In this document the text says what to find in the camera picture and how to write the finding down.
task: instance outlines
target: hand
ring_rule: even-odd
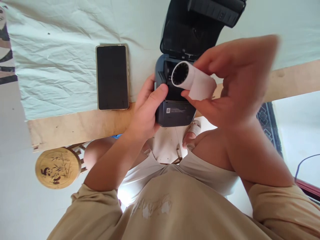
[[[152,138],[160,126],[155,122],[155,113],[168,94],[168,86],[161,84],[154,90],[154,74],[142,86],[136,101],[134,116],[127,131],[133,132],[138,141]]]
[[[278,37],[268,35],[238,39],[208,49],[194,66],[223,80],[221,98],[191,100],[181,93],[208,121],[220,128],[246,125],[255,119],[268,86]]]

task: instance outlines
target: white paper roll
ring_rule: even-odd
[[[187,61],[180,62],[175,66],[171,81],[176,87],[190,90],[189,97],[198,101],[211,99],[217,87],[216,81],[212,77]]]

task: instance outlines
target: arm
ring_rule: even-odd
[[[293,177],[259,121],[224,131],[224,141],[233,169],[240,176],[247,192],[256,184],[275,187],[293,185]]]
[[[110,239],[122,216],[117,191],[142,146],[159,129],[155,111],[168,93],[154,89],[154,75],[144,83],[130,126],[88,173],[79,191],[48,239]]]
[[[249,191],[255,184],[292,186],[284,161],[263,133],[255,115],[263,103],[277,49],[274,35],[239,39],[207,50],[194,64],[224,78],[221,98],[194,101],[209,122],[224,132],[230,163]]]
[[[138,95],[129,128],[88,173],[84,184],[89,188],[95,191],[118,189],[144,143],[159,129],[155,112],[167,96],[168,86],[161,84],[157,90],[153,89],[154,75],[151,75]]]
[[[283,159],[255,118],[268,86],[277,38],[239,39],[207,50],[194,64],[224,78],[221,98],[182,96],[224,133],[230,163],[249,195],[253,217],[283,239],[319,239],[320,208],[293,185]]]

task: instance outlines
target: printer label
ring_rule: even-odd
[[[185,109],[181,110],[179,108],[167,108],[167,113],[184,113]]]

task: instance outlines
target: white shorts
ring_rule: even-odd
[[[188,154],[181,160],[179,165],[163,165],[157,162],[151,150],[145,152],[148,157],[130,169],[118,189],[118,198],[129,206],[138,197],[145,185],[154,177],[160,176],[168,171],[178,171],[187,174],[200,182],[211,187],[222,196],[233,193],[234,185],[239,176],[232,171],[216,167],[194,155],[191,151],[193,146],[187,145]]]

